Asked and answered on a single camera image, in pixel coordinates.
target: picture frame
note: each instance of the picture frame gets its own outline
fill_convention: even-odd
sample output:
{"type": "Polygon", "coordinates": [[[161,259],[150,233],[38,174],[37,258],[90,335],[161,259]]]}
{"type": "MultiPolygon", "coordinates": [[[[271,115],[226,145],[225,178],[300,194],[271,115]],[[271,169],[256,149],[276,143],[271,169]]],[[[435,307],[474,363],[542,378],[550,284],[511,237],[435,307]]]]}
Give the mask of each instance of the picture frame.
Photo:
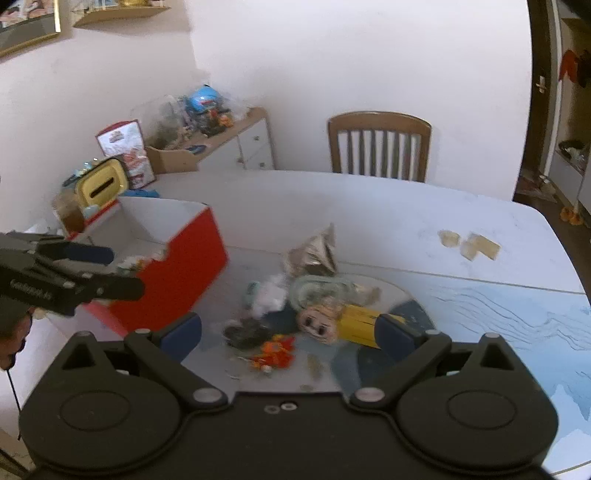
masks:
{"type": "Polygon", "coordinates": [[[0,15],[0,57],[60,33],[59,0],[15,0],[0,15]]]}

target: red box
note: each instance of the red box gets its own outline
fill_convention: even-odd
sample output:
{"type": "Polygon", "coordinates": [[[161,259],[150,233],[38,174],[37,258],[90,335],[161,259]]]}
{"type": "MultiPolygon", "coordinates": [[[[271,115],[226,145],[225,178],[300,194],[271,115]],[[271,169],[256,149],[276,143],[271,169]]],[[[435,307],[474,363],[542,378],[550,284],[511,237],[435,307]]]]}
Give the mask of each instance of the red box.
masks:
{"type": "Polygon", "coordinates": [[[211,208],[197,202],[121,197],[76,241],[112,248],[108,271],[129,256],[165,252],[138,273],[145,283],[141,300],[84,306],[120,335],[158,330],[187,313],[228,261],[211,208]]]}

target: gold frame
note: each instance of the gold frame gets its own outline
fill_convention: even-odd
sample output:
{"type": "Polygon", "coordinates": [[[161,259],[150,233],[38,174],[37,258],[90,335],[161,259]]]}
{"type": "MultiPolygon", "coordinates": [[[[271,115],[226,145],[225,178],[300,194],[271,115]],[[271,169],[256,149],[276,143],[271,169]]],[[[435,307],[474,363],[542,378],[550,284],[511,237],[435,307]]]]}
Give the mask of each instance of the gold frame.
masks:
{"type": "Polygon", "coordinates": [[[61,33],[61,24],[60,24],[60,3],[59,0],[53,0],[53,18],[56,23],[56,31],[53,33],[48,33],[47,35],[43,35],[42,37],[32,38],[31,40],[24,41],[19,43],[18,45],[14,45],[13,47],[5,48],[4,50],[0,50],[0,57],[9,55],[15,51],[23,50],[25,48],[31,47],[38,43],[41,43],[46,40],[51,40],[52,38],[56,38],[61,33]]]}

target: chair backrest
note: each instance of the chair backrest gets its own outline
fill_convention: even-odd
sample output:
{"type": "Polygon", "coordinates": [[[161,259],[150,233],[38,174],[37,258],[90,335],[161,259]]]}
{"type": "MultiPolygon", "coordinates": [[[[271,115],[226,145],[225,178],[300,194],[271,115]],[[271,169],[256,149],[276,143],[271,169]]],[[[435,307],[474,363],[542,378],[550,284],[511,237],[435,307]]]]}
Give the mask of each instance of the chair backrest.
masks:
{"type": "Polygon", "coordinates": [[[333,172],[425,181],[431,125],[395,112],[349,112],[329,120],[333,172]]]}

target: crumpled paper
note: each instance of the crumpled paper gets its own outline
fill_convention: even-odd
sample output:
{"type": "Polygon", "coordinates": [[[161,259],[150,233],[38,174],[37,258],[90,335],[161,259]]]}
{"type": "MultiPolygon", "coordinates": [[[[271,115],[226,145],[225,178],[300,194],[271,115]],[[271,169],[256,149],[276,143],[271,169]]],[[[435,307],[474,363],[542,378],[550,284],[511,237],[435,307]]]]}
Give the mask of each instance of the crumpled paper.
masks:
{"type": "Polygon", "coordinates": [[[327,297],[365,307],[378,301],[380,293],[378,287],[366,287],[346,278],[302,275],[291,284],[289,300],[297,312],[320,304],[327,297]]]}
{"type": "Polygon", "coordinates": [[[334,224],[284,254],[283,265],[285,272],[294,278],[306,274],[333,277],[336,274],[334,224]]]}

